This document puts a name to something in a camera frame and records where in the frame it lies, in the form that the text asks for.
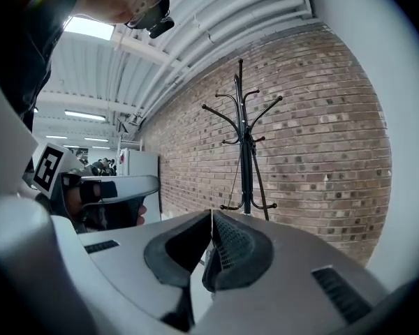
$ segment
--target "black coat rack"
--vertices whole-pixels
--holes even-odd
[[[230,118],[226,117],[225,115],[213,110],[212,108],[206,106],[205,104],[202,105],[202,109],[209,110],[211,113],[214,113],[218,117],[225,119],[228,123],[233,126],[236,131],[237,139],[233,142],[228,140],[224,140],[224,144],[240,144],[240,174],[242,180],[242,199],[241,203],[237,207],[230,207],[229,203],[228,206],[221,205],[221,209],[229,209],[229,210],[237,210],[244,206],[244,213],[246,215],[251,214],[251,205],[256,207],[257,209],[264,210],[265,219],[268,221],[268,212],[267,209],[276,209],[277,204],[266,205],[265,203],[265,194],[262,179],[260,177],[258,161],[256,160],[256,143],[262,140],[265,140],[265,137],[260,137],[259,139],[254,140],[251,136],[251,132],[253,127],[255,126],[256,122],[270,109],[274,107],[279,101],[282,101],[282,96],[278,96],[272,104],[270,104],[265,110],[263,110],[249,125],[247,119],[247,97],[251,94],[259,93],[259,90],[250,91],[245,96],[242,93],[242,63],[243,60],[239,59],[239,75],[235,75],[235,88],[236,88],[236,98],[231,96],[230,94],[216,94],[216,97],[229,97],[235,104],[236,109],[236,116],[237,116],[237,125],[232,121]],[[251,163],[251,159],[253,159],[254,167],[256,169],[256,174],[258,175],[258,183],[260,189],[260,196],[262,199],[262,206],[258,206],[253,200],[253,165]]]

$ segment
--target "brick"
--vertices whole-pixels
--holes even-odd
[[[318,235],[364,263],[388,212],[391,151],[378,98],[357,60],[322,24],[254,41],[195,76],[145,123],[137,137],[159,153],[162,212],[178,216],[240,201],[239,145],[232,126],[201,109],[235,118],[237,58],[252,121],[278,95],[284,99],[255,125],[259,168],[274,222]],[[253,194],[260,202],[258,180]],[[262,218],[261,212],[254,216]]]

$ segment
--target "ceiling light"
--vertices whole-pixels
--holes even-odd
[[[92,142],[109,142],[108,139],[98,139],[96,137],[85,137],[85,140],[91,140]]]
[[[72,110],[66,110],[65,114],[70,115],[72,117],[81,117],[81,118],[89,118],[89,119],[105,121],[105,117],[103,115],[82,113],[82,112],[74,112]]]
[[[114,27],[99,21],[72,17],[65,31],[110,40]]]

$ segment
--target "white refrigerator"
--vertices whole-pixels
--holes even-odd
[[[119,164],[117,166],[117,174],[124,176],[144,176],[159,175],[159,155],[148,151],[136,151],[132,149],[122,149]],[[158,222],[161,220],[159,193],[153,193],[146,196],[143,204],[147,208],[146,214],[143,216],[146,223]]]

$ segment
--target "crowd of people in background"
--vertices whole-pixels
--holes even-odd
[[[84,154],[82,151],[77,150],[76,151],[76,158],[84,165],[88,166],[89,161],[84,158]],[[117,174],[117,164],[115,163],[115,160],[109,160],[107,158],[99,159],[98,161],[95,161],[91,165],[91,171],[95,176],[116,176]]]

